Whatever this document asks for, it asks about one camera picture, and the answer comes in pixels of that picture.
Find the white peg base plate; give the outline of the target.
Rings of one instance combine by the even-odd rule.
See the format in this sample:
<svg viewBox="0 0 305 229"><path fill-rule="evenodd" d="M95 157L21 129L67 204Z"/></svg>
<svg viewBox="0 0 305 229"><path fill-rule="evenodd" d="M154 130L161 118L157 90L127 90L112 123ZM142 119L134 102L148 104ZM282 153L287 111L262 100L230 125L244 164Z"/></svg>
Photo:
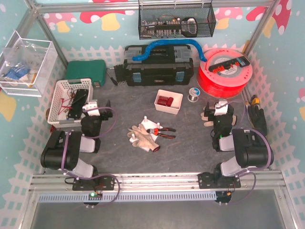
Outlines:
<svg viewBox="0 0 305 229"><path fill-rule="evenodd" d="M145 129L154 129L154 128L162 128L162 126L160 125L160 123L155 123L153 121L151 121L150 119L148 119L147 116L144 116L141 124L145 127ZM134 141L139 140L135 134L132 134L132 136L130 137L129 141L131 143L133 143Z"/></svg>

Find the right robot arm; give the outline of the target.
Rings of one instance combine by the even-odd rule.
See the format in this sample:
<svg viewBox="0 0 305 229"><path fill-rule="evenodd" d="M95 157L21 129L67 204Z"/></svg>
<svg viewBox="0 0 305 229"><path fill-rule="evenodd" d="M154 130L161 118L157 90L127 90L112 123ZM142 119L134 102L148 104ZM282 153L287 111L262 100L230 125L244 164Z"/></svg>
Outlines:
<svg viewBox="0 0 305 229"><path fill-rule="evenodd" d="M240 187L239 178L253 170L264 170L274 160L271 147L260 129L236 128L237 116L227 100L214 106L207 104L201 113L204 126L212 127L212 147L217 152L234 152L234 156L216 165L212 173L198 175L199 187Z"/></svg>

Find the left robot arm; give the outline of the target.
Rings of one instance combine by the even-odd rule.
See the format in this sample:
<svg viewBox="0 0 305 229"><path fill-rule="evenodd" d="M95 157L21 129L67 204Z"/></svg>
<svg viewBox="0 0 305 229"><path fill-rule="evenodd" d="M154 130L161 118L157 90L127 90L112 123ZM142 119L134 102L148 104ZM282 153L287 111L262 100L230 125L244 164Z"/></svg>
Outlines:
<svg viewBox="0 0 305 229"><path fill-rule="evenodd" d="M97 102L89 102L82 107L84 117L81 119L81 130L66 133L54 130L41 154L43 168L61 171L74 178L78 185L102 184L104 178L99 176L95 166L80 159L80 153L98 153L101 147L100 134L103 121L113 117L110 100L105 107L98 107Z"/></svg>

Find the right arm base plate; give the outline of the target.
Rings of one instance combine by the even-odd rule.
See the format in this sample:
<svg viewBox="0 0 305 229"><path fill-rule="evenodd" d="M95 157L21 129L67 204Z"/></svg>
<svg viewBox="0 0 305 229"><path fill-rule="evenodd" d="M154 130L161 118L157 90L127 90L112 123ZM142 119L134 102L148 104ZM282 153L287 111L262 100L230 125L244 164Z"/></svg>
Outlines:
<svg viewBox="0 0 305 229"><path fill-rule="evenodd" d="M214 189L214 188L240 188L240 180L236 177L225 177L222 175L215 175L209 172L200 173L197 175L198 185L200 189Z"/></svg>

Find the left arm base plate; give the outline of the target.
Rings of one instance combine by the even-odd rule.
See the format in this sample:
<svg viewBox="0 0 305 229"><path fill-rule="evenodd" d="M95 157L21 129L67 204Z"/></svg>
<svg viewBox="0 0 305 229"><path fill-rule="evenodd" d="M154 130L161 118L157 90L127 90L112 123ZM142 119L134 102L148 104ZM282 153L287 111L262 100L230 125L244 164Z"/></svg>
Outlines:
<svg viewBox="0 0 305 229"><path fill-rule="evenodd" d="M95 179L75 179L72 183L73 191L112 191L114 190L114 178L102 176Z"/></svg>

